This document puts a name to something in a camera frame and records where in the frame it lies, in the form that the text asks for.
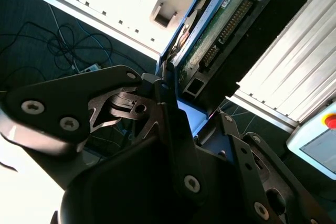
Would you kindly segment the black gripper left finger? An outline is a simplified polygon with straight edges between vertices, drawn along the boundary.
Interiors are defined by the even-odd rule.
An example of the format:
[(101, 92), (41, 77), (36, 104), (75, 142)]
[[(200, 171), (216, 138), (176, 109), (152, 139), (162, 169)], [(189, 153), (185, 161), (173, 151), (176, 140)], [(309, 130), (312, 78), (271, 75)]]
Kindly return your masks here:
[(79, 153), (90, 133), (122, 118), (143, 123), (137, 142), (156, 133), (167, 147), (173, 188), (181, 198), (202, 205), (207, 188), (187, 115), (164, 79), (118, 65), (1, 95), (1, 135), (51, 156)]

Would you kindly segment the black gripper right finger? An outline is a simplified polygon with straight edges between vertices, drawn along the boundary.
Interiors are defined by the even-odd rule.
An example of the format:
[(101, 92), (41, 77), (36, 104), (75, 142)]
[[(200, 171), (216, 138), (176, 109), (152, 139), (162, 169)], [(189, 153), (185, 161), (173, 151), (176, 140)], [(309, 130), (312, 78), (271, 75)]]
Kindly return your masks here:
[(332, 223), (328, 214), (258, 135), (240, 136), (231, 116), (219, 112), (220, 130), (227, 135), (227, 160), (242, 180), (248, 206), (258, 223)]

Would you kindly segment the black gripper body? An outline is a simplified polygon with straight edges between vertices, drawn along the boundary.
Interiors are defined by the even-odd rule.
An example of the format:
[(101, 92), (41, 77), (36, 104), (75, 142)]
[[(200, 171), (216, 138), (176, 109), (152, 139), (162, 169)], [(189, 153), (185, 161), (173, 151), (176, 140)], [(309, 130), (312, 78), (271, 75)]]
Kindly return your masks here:
[(209, 134), (196, 148), (201, 175), (173, 184), (166, 147), (152, 137), (86, 169), (36, 151), (31, 157), (65, 193), (53, 223), (251, 223), (252, 203), (236, 169), (238, 136)]

